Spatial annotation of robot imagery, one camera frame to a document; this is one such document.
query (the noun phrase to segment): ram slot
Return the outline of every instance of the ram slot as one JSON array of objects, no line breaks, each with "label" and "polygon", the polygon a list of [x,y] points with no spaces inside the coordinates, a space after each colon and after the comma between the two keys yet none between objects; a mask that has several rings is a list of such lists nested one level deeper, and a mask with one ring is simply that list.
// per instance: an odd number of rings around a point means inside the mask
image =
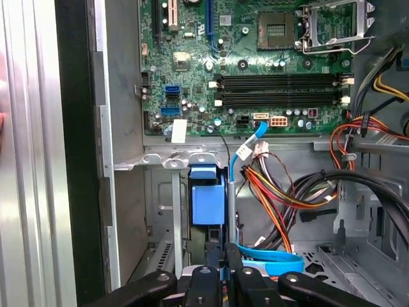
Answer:
[{"label": "ram slot", "polygon": [[339,94],[322,93],[224,93],[223,106],[321,106],[339,102]]},{"label": "ram slot", "polygon": [[338,85],[337,77],[330,74],[222,76],[217,77],[217,82],[226,91],[334,88]]},{"label": "ram slot", "polygon": [[151,18],[152,18],[152,37],[157,45],[160,44],[161,39],[161,25],[160,25],[160,0],[152,0]]}]

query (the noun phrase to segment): orange wire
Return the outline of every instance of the orange wire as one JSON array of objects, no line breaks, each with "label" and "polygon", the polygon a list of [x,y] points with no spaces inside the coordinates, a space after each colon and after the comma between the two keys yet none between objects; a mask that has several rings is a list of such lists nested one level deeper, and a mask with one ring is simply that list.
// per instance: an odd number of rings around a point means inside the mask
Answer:
[{"label": "orange wire", "polygon": [[283,230],[281,229],[280,224],[279,224],[276,216],[272,212],[272,209],[268,206],[266,198],[264,197],[264,195],[261,193],[261,191],[259,190],[259,188],[257,186],[255,186],[253,188],[254,188],[254,191],[256,192],[257,196],[259,197],[261,203],[263,204],[264,209],[267,211],[267,214],[270,216],[270,219],[273,221],[275,227],[277,227],[278,231],[280,232],[281,237],[282,237],[282,241],[283,241],[283,243],[284,243],[284,245],[286,247],[286,251],[288,253],[291,253],[292,252],[291,251],[291,244],[288,242],[287,236],[285,236]]},{"label": "orange wire", "polygon": [[[380,125],[381,127],[385,127],[385,129],[389,129],[384,123],[382,123],[381,121],[377,120],[376,118],[371,117],[371,120],[373,120],[373,121],[376,122],[376,123],[379,123],[379,125]],[[339,169],[341,169],[341,165],[340,165],[340,163],[339,163],[339,161],[338,161],[338,158],[335,156],[334,148],[333,148],[333,146],[332,146],[332,143],[334,142],[334,136],[335,136],[335,134],[336,134],[339,130],[344,129],[344,128],[360,128],[360,125],[357,125],[357,124],[355,124],[355,123],[345,123],[345,124],[343,124],[343,125],[338,126],[338,127],[333,131],[333,133],[331,134],[331,138],[330,138],[330,154],[331,154],[331,157],[333,158],[333,160],[334,160],[334,162],[335,162],[335,164],[336,164],[336,167],[339,168]],[[368,130],[382,132],[382,133],[385,133],[385,134],[393,135],[393,136],[397,137],[398,139],[404,139],[405,141],[409,141],[409,138],[407,138],[407,137],[405,137],[405,136],[400,136],[400,135],[396,135],[396,134],[391,134],[391,133],[389,133],[389,132],[387,132],[387,131],[385,131],[385,130],[383,130],[383,129],[381,129],[381,128],[368,127]],[[338,142],[337,142],[337,146],[339,147],[339,150],[341,151],[342,154],[347,154],[347,152],[340,146],[340,144],[339,144]],[[355,163],[351,163],[351,162],[350,162],[350,168],[351,168],[352,170],[354,170],[354,169],[355,169]]]}]

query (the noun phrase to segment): side panel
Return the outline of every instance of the side panel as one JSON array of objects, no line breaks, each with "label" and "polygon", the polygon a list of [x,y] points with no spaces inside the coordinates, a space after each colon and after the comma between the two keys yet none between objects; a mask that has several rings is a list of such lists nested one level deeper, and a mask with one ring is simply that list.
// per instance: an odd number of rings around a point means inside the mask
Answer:
[{"label": "side panel", "polygon": [[0,6],[1,306],[75,306],[55,7]]}]

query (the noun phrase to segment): white label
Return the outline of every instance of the white label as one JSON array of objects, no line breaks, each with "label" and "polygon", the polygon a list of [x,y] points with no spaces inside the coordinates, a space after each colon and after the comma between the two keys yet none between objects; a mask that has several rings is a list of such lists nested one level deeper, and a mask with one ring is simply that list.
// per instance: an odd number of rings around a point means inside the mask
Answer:
[{"label": "white label", "polygon": [[379,139],[379,141],[376,142],[376,144],[381,144],[381,145],[392,145],[398,140],[397,137],[391,135],[391,134],[385,134],[382,138]]},{"label": "white label", "polygon": [[184,144],[186,141],[187,120],[174,120],[172,143]]},{"label": "white label", "polygon": [[257,242],[254,243],[254,246],[257,246],[258,244],[262,243],[266,238],[264,238],[263,236],[261,236],[260,238],[258,238]]},{"label": "white label", "polygon": [[197,35],[199,35],[199,36],[200,35],[205,35],[205,31],[206,31],[205,24],[200,24],[198,29],[197,29]]},{"label": "white label", "polygon": [[242,146],[240,146],[240,148],[236,151],[236,154],[238,155],[239,158],[241,158],[241,160],[246,160],[252,153],[253,151],[247,147],[246,144],[243,144]]},{"label": "white label", "polygon": [[220,15],[221,26],[231,26],[231,15]]}]

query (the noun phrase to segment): white connector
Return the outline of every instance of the white connector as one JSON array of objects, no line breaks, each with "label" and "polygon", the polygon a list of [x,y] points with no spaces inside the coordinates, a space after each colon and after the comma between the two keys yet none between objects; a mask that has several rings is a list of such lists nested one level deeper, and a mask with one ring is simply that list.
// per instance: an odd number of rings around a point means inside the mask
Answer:
[{"label": "white connector", "polygon": [[219,85],[216,81],[209,81],[209,88],[218,88]]},{"label": "white connector", "polygon": [[254,159],[261,154],[263,154],[263,157],[268,158],[268,143],[266,141],[261,141],[254,145],[252,158]]}]

